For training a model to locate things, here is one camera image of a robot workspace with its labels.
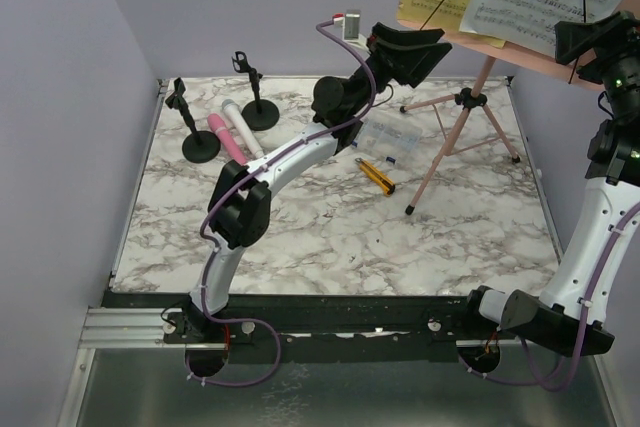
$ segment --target purple wall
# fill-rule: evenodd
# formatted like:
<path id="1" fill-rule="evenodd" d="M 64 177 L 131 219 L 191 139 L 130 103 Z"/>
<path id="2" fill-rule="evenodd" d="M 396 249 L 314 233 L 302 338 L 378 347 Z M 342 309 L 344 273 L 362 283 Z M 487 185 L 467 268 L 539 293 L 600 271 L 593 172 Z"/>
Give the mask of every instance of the purple wall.
<path id="1" fill-rule="evenodd" d="M 0 0 L 0 424 L 55 425 L 157 83 L 114 0 Z"/>
<path id="2" fill-rule="evenodd" d="M 230 57 L 244 50 L 267 74 L 351 74 L 350 56 L 314 26 L 336 11 L 362 10 L 361 31 L 396 23 L 398 0 L 117 0 L 158 77 L 232 75 Z M 475 76 L 484 56 L 455 47 L 433 75 Z M 493 75 L 515 67 L 496 64 Z"/>
<path id="3" fill-rule="evenodd" d="M 589 165 L 587 148 L 606 114 L 596 92 L 567 85 L 542 74 L 518 70 L 514 104 L 529 140 L 560 241 L 566 248 L 578 222 Z M 606 328 L 616 336 L 611 356 L 633 410 L 640 419 L 640 364 L 637 326 L 640 239 L 632 243 L 613 284 Z"/>

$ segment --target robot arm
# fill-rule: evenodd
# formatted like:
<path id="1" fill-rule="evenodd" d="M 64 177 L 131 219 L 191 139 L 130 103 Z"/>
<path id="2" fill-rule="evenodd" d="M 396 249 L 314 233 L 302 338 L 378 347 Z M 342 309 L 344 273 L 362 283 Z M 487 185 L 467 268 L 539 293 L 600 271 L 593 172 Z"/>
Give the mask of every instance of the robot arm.
<path id="1" fill-rule="evenodd" d="M 540 298 L 485 286 L 469 296 L 473 313 L 565 356 L 572 354 L 581 336 L 582 355 L 604 353 L 614 340 L 602 323 L 611 284 L 637 226 L 631 219 L 640 211 L 640 145 L 635 135 L 640 129 L 640 81 L 635 80 L 640 75 L 639 25 L 631 14 L 618 13 L 592 25 L 561 22 L 556 28 L 556 57 L 561 63 L 595 47 L 598 57 L 578 73 L 591 81 L 604 80 L 614 120 L 604 122 L 591 142 L 582 215 L 557 274 Z M 569 35 L 573 42 L 563 43 L 564 29 L 575 29 L 579 35 L 574 31 L 573 37 Z M 438 43 L 442 34 L 441 30 L 398 32 L 377 24 L 368 39 L 371 56 L 366 62 L 376 91 L 383 91 L 391 79 L 412 87 L 420 84 L 451 49 L 450 44 Z M 628 42 L 612 53 L 609 43 L 617 45 L 624 35 Z M 202 305 L 201 293 L 192 295 L 200 310 L 213 314 L 227 304 L 242 254 L 268 228 L 271 197 L 309 167 L 351 144 L 361 125 L 354 116 L 371 94 L 367 77 L 361 67 L 346 80 L 320 79 L 312 105 L 316 115 L 304 132 L 248 166 L 232 161 L 223 168 L 209 204 L 213 215 L 207 223 L 217 253 L 200 282 L 207 305 Z"/>
<path id="2" fill-rule="evenodd" d="M 214 253 L 203 269 L 200 288 L 191 295 L 203 312 L 213 314 L 227 304 L 244 251 L 269 226 L 271 198 L 309 167 L 351 145 L 362 125 L 358 112 L 373 102 L 372 88 L 380 93 L 392 79 L 415 88 L 451 50 L 451 44 L 438 42 L 444 35 L 441 29 L 400 32 L 378 23 L 367 39 L 370 56 L 365 62 L 352 47 L 322 30 L 332 23 L 317 28 L 362 66 L 349 79 L 323 77 L 316 83 L 313 122 L 294 139 L 246 166 L 231 161 L 222 169 L 201 229 L 202 234 L 211 228 Z"/>
<path id="3" fill-rule="evenodd" d="M 298 134 L 294 139 L 290 140 L 285 145 L 281 146 L 274 152 L 271 152 L 263 159 L 250 162 L 247 165 L 247 170 L 253 171 L 255 169 L 259 169 L 270 159 L 276 158 L 281 152 L 284 152 L 287 149 L 290 149 L 292 146 L 299 144 L 300 140 L 306 139 L 310 135 L 320 133 L 324 130 L 326 130 L 326 127 L 323 124 L 315 122 L 309 124 L 302 133 Z M 302 145 L 293 148 L 281 159 L 274 162 L 273 165 L 268 168 L 268 170 L 260 172 L 255 177 L 255 182 L 258 188 L 255 190 L 256 193 L 253 195 L 260 196 L 262 199 L 268 198 L 270 200 L 271 197 L 280 192 L 280 190 L 282 190 L 285 185 L 298 177 L 309 167 L 332 157 L 335 154 L 337 147 L 338 139 L 331 135 L 323 135 L 315 140 L 312 140 L 311 142 L 302 143 Z M 231 170 L 242 171 L 242 167 L 240 167 L 240 165 L 235 162 L 230 163 L 230 165 L 227 165 L 225 167 L 224 172 L 226 173 L 223 172 L 223 174 L 221 175 L 221 180 L 223 180 L 223 176 L 226 177 L 227 175 L 230 175 L 229 172 Z M 212 199 L 210 208 L 213 207 L 212 204 L 215 204 L 216 200 L 216 195 L 214 193 L 214 198 Z M 266 211 L 266 216 L 264 215 L 264 212 L 264 208 L 259 210 L 259 213 L 256 216 L 256 221 L 251 222 L 252 225 L 248 225 L 247 228 L 253 227 L 257 228 L 258 230 L 262 230 L 261 227 L 265 225 L 264 230 L 266 230 L 266 225 L 268 225 L 269 222 L 269 212 L 268 210 Z M 244 254 L 245 250 L 247 250 L 247 247 L 242 245 L 242 243 L 254 242 L 258 240 L 257 238 L 254 240 L 253 237 L 244 237 L 234 241 L 230 237 L 229 233 L 225 232 L 224 229 L 220 227 L 216 228 L 213 236 L 215 238 L 214 242 L 218 245 L 218 248 L 220 250 L 213 258 L 213 264 L 210 267 L 210 273 L 208 277 L 204 279 L 206 281 L 207 308 L 211 313 L 218 312 L 225 305 L 227 305 L 227 302 L 229 300 L 229 287 L 231 285 L 231 281 L 233 280 L 233 276 L 236 272 L 238 264 L 240 263 L 242 255 Z M 192 300 L 194 304 L 200 310 L 202 310 L 203 307 L 201 305 L 200 299 L 201 296 L 199 294 L 192 294 Z"/>
<path id="4" fill-rule="evenodd" d="M 591 140 L 582 213 L 558 272 L 540 298 L 487 287 L 470 297 L 482 317 L 562 355 L 571 355 L 581 330 L 582 355 L 607 352 L 614 340 L 603 329 L 607 301 L 640 210 L 639 28 L 628 12 L 594 24 L 556 26 L 559 63 L 566 65 L 594 49 L 595 60 L 578 74 L 604 83 L 613 119 L 604 121 Z"/>

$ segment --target marble tabletop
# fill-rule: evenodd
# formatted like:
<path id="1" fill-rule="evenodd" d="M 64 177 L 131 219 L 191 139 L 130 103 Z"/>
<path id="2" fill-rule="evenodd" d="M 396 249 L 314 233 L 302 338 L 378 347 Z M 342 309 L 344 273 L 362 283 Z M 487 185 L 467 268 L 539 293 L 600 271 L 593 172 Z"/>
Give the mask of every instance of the marble tabletop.
<path id="1" fill-rule="evenodd" d="M 203 130 L 207 115 L 220 113 L 224 99 L 241 107 L 252 99 L 244 77 L 184 80 L 185 98 Z M 263 97 L 281 112 L 276 127 L 256 134 L 266 151 L 310 121 L 316 80 L 262 80 Z M 383 196 L 358 169 L 355 158 L 367 157 L 353 147 L 309 169 L 273 200 L 269 230 L 244 255 L 231 291 L 466 295 L 488 284 L 538 294 L 557 259 L 503 80 L 489 80 L 484 93 L 522 163 L 513 165 L 500 142 L 447 157 L 414 214 L 404 213 L 443 139 L 433 109 L 403 116 L 398 108 L 464 85 L 456 80 L 426 81 L 415 90 L 395 86 L 393 99 L 377 109 L 423 130 L 404 165 L 371 159 L 396 183 L 396 192 Z M 451 128 L 460 107 L 449 103 L 439 111 Z M 229 156 L 223 149 L 209 163 L 187 162 L 181 154 L 187 133 L 180 115 L 164 107 L 112 284 L 117 292 L 189 292 L 198 281 L 210 249 L 198 228 Z M 456 148 L 494 136 L 477 109 Z"/>

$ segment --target pink object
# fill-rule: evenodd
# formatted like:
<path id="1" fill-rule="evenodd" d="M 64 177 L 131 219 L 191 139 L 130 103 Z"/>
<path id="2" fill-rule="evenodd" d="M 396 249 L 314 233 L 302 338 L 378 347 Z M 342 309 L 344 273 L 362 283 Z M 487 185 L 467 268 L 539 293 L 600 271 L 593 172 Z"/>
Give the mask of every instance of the pink object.
<path id="1" fill-rule="evenodd" d="M 238 144 L 236 144 L 236 141 L 233 140 L 233 137 L 227 130 L 227 124 L 224 123 L 222 117 L 220 117 L 218 114 L 211 114 L 209 117 L 207 117 L 207 122 L 209 123 L 211 132 L 218 136 L 218 139 L 220 139 L 220 142 L 222 142 L 222 145 L 224 145 L 224 148 L 227 149 L 227 152 L 229 152 L 229 155 L 233 158 L 233 160 L 241 165 L 246 164 L 247 159 L 240 150 L 240 147 L 238 147 Z"/>

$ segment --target clear plastic box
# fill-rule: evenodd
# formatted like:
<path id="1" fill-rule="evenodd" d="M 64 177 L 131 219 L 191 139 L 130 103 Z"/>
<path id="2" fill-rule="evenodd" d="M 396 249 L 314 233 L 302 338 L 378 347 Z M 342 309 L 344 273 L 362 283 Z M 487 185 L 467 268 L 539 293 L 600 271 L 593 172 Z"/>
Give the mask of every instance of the clear plastic box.
<path id="1" fill-rule="evenodd" d="M 397 119 L 379 110 L 367 114 L 363 124 L 352 145 L 394 164 L 406 161 L 422 136 L 422 129 L 411 120 Z"/>

